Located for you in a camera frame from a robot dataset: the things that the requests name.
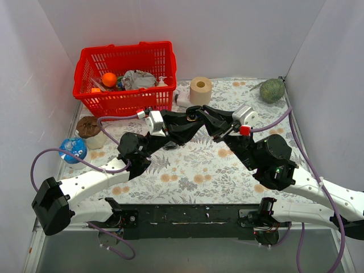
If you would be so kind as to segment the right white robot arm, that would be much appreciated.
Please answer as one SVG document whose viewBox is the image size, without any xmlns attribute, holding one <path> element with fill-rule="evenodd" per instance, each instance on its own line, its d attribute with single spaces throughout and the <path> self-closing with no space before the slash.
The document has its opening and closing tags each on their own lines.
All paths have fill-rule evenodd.
<svg viewBox="0 0 364 273">
<path fill-rule="evenodd" d="M 215 142 L 223 141 L 253 177 L 268 189 L 292 193 L 311 200 L 292 204 L 263 198 L 259 209 L 242 217 L 245 225 L 272 226 L 281 222 L 303 222 L 337 229 L 341 234 L 363 239 L 363 192 L 352 191 L 314 177 L 290 160 L 292 149 L 285 139 L 270 135 L 253 140 L 258 114 L 249 106 L 223 111 L 210 106 L 192 106 L 185 113 L 163 110 L 162 129 L 181 143 L 205 126 Z"/>
</svg>

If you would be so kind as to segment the taped black earbud case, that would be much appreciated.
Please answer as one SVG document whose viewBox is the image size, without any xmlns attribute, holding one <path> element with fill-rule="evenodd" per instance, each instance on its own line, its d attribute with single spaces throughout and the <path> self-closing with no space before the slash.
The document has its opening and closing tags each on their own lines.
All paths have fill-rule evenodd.
<svg viewBox="0 0 364 273">
<path fill-rule="evenodd" d="M 174 150 L 176 148 L 178 148 L 178 145 L 174 142 L 169 142 L 164 146 L 165 150 Z"/>
</svg>

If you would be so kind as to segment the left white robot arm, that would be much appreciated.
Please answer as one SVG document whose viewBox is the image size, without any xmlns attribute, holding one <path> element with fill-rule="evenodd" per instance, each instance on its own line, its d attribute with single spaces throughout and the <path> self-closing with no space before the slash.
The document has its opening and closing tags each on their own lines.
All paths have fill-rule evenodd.
<svg viewBox="0 0 364 273">
<path fill-rule="evenodd" d="M 116 227 L 123 218 L 118 203 L 112 198 L 89 202 L 88 197 L 140 176 L 151 164 L 154 152 L 169 142 L 186 144 L 204 124 L 186 118 L 178 123 L 163 122 L 161 127 L 149 118 L 147 123 L 150 130 L 146 135 L 124 133 L 118 143 L 118 156 L 104 166 L 93 166 L 91 171 L 62 181 L 50 177 L 36 188 L 31 206 L 46 235 L 81 222 Z"/>
</svg>

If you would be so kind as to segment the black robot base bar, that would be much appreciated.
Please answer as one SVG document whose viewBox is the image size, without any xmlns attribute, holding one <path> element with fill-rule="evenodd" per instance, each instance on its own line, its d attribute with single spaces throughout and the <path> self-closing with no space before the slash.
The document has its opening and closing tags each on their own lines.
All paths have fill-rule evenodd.
<svg viewBox="0 0 364 273">
<path fill-rule="evenodd" d="M 273 199 L 259 204 L 119 204 L 107 198 L 113 215 L 99 228 L 118 230 L 125 240 L 159 238 L 237 238 L 274 245 L 278 223 L 268 212 Z"/>
</svg>

